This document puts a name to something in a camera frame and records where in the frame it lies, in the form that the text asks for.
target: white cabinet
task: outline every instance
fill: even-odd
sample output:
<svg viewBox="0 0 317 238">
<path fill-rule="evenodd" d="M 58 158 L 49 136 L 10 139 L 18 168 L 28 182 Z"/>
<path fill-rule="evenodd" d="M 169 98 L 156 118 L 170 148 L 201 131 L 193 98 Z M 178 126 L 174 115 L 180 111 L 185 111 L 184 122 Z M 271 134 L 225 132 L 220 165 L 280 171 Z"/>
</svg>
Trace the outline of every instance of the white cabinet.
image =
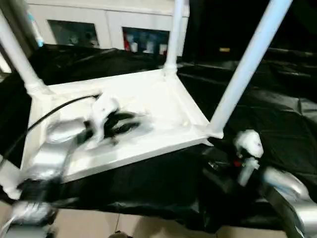
<svg viewBox="0 0 317 238">
<path fill-rule="evenodd" d="M 27 0 L 47 44 L 118 48 L 165 54 L 173 0 Z M 183 52 L 189 7 L 185 5 L 178 55 Z"/>
</svg>

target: black plastic sheet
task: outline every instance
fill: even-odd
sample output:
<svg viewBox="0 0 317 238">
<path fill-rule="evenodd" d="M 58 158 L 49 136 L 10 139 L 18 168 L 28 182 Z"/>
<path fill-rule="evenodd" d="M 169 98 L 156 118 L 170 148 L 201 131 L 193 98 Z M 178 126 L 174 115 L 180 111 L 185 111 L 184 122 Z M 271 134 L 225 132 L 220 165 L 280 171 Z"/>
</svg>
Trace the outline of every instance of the black plastic sheet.
<svg viewBox="0 0 317 238">
<path fill-rule="evenodd" d="M 317 96 L 314 58 L 263 62 L 231 116 L 225 139 L 248 128 L 260 133 L 262 162 L 300 178 L 317 201 Z M 44 46 L 31 63 L 46 84 L 156 69 L 164 59 L 119 50 Z M 237 65 L 215 61 L 188 65 L 178 76 L 208 119 L 211 118 Z M 0 153 L 28 123 L 31 99 L 17 74 L 0 84 Z M 23 143 L 9 158 L 21 162 Z M 280 229 L 269 204 L 254 193 L 228 197 L 202 174 L 212 156 L 197 145 L 103 172 L 62 186 L 60 199 L 76 198 L 64 207 L 174 219 L 188 228 L 214 232 L 221 225 Z M 232 211 L 239 214 L 232 216 Z"/>
</svg>

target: glass cabinet door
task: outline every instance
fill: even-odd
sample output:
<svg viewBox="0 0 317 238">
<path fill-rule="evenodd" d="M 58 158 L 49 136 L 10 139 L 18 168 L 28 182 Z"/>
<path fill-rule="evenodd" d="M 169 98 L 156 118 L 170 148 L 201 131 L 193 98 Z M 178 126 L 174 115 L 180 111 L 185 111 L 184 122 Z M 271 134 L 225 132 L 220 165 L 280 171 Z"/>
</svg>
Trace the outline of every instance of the glass cabinet door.
<svg viewBox="0 0 317 238">
<path fill-rule="evenodd" d="M 166 55 L 169 31 L 123 27 L 124 49 L 127 51 Z"/>
<path fill-rule="evenodd" d="M 46 44 L 111 48 L 104 10 L 30 4 Z"/>
<path fill-rule="evenodd" d="M 99 48 L 93 23 L 48 20 L 59 45 Z"/>
</svg>

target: floor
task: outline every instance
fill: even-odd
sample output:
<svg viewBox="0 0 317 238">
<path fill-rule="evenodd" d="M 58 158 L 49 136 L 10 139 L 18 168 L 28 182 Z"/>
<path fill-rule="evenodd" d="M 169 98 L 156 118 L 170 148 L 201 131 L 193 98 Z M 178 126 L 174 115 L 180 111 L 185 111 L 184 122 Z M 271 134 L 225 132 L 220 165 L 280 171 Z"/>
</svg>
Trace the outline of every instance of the floor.
<svg viewBox="0 0 317 238">
<path fill-rule="evenodd" d="M 0 221 L 10 206 L 0 202 Z M 107 238 L 122 231 L 133 238 L 286 238 L 284 232 L 223 227 L 216 234 L 190 231 L 174 221 L 97 211 L 61 210 L 55 221 L 57 238 Z"/>
</svg>

